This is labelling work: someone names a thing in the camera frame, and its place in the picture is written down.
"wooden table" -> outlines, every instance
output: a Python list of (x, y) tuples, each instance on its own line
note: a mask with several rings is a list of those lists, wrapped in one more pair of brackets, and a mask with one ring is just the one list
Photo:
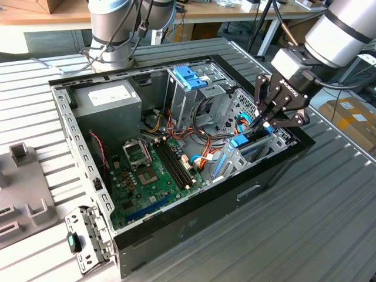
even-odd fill
[[(3, 7), (0, 10), (0, 32), (12, 37), (23, 36), (24, 32), (36, 31), (61, 31), (74, 29), (90, 29), (90, 13), (85, 0), (65, 0), (55, 10), (52, 15), (40, 14), (31, 11), (20, 10), (16, 8)], [(312, 12), (296, 4), (286, 4), (280, 8), (284, 19), (305, 18)], [(254, 21), (256, 18), (256, 9), (251, 12), (245, 12), (240, 5), (234, 8), (223, 8), (211, 3), (190, 2), (185, 5), (184, 24), (197, 24), (204, 22), (226, 22), (226, 21)], [(272, 20), (271, 26), (267, 32), (263, 45), (260, 48), (259, 55), (264, 55), (269, 46), (279, 22), (273, 9), (268, 13), (267, 20)], [(175, 23), (181, 23), (182, 16), (176, 15)], [(160, 32), (153, 32), (152, 45), (160, 43)]]

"green motherboard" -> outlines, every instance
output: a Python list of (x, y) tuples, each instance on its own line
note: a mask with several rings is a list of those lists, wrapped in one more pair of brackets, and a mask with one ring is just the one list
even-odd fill
[[(133, 170), (124, 151), (119, 151), (108, 158), (110, 166), (108, 177), (111, 177), (109, 193), (115, 205), (110, 218), (115, 230), (206, 185), (194, 168), (189, 170), (184, 168), (184, 162), (181, 160), (184, 152), (176, 140), (165, 141), (163, 151), (162, 146), (157, 144), (147, 144), (145, 147), (152, 162)], [(132, 148), (129, 152), (131, 162), (144, 156), (137, 148)], [(179, 177), (182, 177), (182, 174), (189, 177), (191, 185), (186, 186), (181, 183)]]

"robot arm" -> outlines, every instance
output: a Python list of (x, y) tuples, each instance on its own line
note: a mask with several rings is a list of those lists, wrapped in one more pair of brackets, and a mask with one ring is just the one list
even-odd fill
[[(376, 38), (375, 15), (376, 0), (335, 0), (305, 36), (303, 46), (280, 49), (271, 62), (278, 73), (258, 75), (256, 79), (259, 116), (251, 125), (253, 131), (262, 125), (293, 127), (309, 123), (304, 109), (310, 100), (323, 86), (331, 87), (326, 82)], [(290, 120), (278, 118), (279, 112), (291, 110), (296, 113)]]
[(129, 44), (132, 37), (136, 34), (140, 38), (140, 33), (145, 36), (148, 29), (162, 29), (171, 24), (175, 7), (176, 0), (89, 0), (93, 32), (89, 55), (99, 57), (93, 68), (109, 71), (130, 67), (134, 52)]

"yellow wire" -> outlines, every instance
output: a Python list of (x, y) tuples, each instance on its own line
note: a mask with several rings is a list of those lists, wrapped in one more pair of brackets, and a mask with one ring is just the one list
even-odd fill
[(156, 126), (152, 130), (149, 131), (150, 133), (154, 133), (154, 132), (156, 132), (158, 130), (159, 123), (160, 123), (160, 118), (161, 118), (161, 115), (158, 116), (157, 124), (156, 124)]

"pci slot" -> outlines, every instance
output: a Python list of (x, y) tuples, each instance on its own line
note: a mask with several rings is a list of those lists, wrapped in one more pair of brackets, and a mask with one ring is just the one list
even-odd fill
[(189, 188), (189, 186), (192, 185), (190, 176), (186, 173), (185, 169), (176, 159), (171, 148), (167, 144), (159, 143), (155, 146), (155, 152), (162, 160), (164, 166), (180, 190)]
[(169, 197), (171, 197), (171, 194), (159, 200), (158, 202), (151, 204), (150, 206), (144, 207), (143, 209), (138, 210), (135, 213), (132, 213), (131, 215), (126, 217), (126, 221), (137, 219), (138, 217), (142, 217), (146, 215), (147, 213), (150, 213), (152, 210), (155, 210), (155, 209), (158, 209), (159, 207), (164, 206), (167, 203), (167, 200), (169, 199)]

